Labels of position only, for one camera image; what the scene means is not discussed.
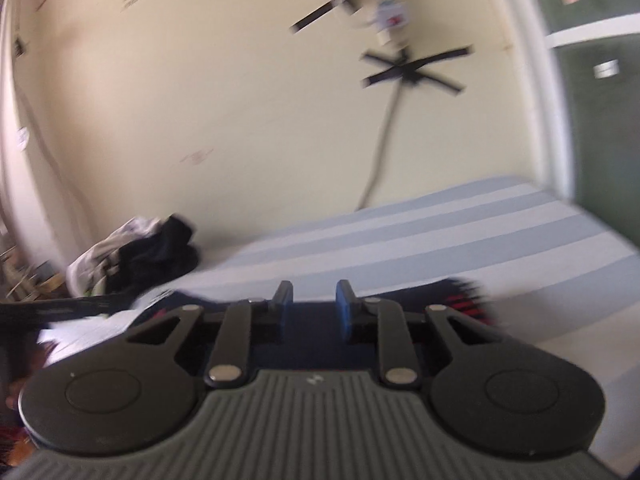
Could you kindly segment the navy red reindeer sweater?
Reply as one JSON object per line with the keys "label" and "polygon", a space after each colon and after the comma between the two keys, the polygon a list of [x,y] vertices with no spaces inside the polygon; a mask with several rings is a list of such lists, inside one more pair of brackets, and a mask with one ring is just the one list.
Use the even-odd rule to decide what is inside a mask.
{"label": "navy red reindeer sweater", "polygon": [[363,370],[386,387],[416,388],[452,360],[436,313],[465,347],[501,338],[476,288],[455,278],[378,296],[359,296],[341,280],[333,297],[320,301],[301,300],[282,282],[268,299],[204,302],[200,309],[174,359],[212,389],[239,388],[261,370]]}

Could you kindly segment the white grey garment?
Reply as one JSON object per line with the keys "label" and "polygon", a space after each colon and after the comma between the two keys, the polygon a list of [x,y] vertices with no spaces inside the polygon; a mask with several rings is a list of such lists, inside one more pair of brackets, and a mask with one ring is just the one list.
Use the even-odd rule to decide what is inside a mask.
{"label": "white grey garment", "polygon": [[73,297],[103,294],[108,271],[117,269],[119,249],[156,234],[162,224],[160,218],[134,217],[86,250],[67,267],[66,286],[70,294]]}

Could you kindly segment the blue white striped bedsheet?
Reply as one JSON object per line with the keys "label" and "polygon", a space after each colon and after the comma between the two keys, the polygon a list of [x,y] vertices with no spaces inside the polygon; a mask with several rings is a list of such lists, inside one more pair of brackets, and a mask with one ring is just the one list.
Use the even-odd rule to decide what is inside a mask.
{"label": "blue white striped bedsheet", "polygon": [[269,296],[288,280],[299,300],[327,300],[337,281],[381,295],[443,278],[480,286],[512,336],[600,382],[606,411],[593,453],[620,474],[639,461],[639,253],[580,208],[498,177],[405,203],[296,226],[208,256],[198,270],[142,295],[209,300]]}

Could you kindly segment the black garment on pile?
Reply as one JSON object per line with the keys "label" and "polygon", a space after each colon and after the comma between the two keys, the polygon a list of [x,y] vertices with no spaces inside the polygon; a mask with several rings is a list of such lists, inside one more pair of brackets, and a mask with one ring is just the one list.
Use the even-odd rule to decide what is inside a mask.
{"label": "black garment on pile", "polygon": [[105,269],[104,295],[139,295],[193,271],[200,263],[193,234],[172,214],[154,234],[118,248]]}

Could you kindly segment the black tape cross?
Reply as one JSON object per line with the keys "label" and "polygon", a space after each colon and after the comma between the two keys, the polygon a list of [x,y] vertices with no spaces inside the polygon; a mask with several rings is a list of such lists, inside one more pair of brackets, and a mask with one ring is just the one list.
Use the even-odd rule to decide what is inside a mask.
{"label": "black tape cross", "polygon": [[[336,9],[341,9],[346,14],[348,14],[341,6],[338,6],[336,3],[334,3],[333,0],[329,0],[325,4],[322,4],[322,6],[319,6],[316,10],[313,10],[312,12],[295,22],[290,27],[290,31],[294,32],[294,34],[297,34],[306,27],[320,20],[320,18],[323,18],[326,14],[329,14]],[[389,46],[383,46],[390,48],[390,50],[393,51],[392,55],[386,55],[372,51],[364,52],[363,55],[361,55],[361,58],[363,60],[371,63],[378,63],[384,67],[384,70],[382,70],[382,72],[378,72],[367,78],[364,78],[362,81],[363,87],[371,87],[374,84],[379,84],[380,82],[388,80],[398,80],[401,84],[410,84],[410,86],[417,86],[418,84],[422,84],[422,82],[424,81],[428,81],[431,84],[436,84],[436,86],[444,88],[454,94],[461,93],[464,90],[462,84],[458,84],[457,82],[450,79],[431,74],[424,70],[424,68],[431,64],[453,60],[454,58],[464,58],[465,56],[469,56],[473,53],[473,48],[471,46],[461,47],[429,56],[424,56],[424,58],[414,58],[410,50],[408,26],[407,47],[403,48],[400,51],[397,51]]]}

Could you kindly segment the small wall sticker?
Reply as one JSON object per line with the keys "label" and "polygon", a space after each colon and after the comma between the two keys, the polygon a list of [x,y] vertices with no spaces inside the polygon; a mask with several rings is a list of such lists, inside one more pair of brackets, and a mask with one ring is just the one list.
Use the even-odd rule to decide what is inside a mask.
{"label": "small wall sticker", "polygon": [[214,150],[199,150],[191,154],[187,154],[181,159],[183,164],[199,165],[206,161]]}

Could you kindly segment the white door frame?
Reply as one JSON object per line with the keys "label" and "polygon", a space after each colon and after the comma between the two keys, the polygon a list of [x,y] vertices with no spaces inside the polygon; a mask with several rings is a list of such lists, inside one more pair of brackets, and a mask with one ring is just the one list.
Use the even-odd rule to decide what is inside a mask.
{"label": "white door frame", "polygon": [[562,75],[538,0],[494,0],[506,26],[532,139],[538,184],[575,198],[574,151]]}

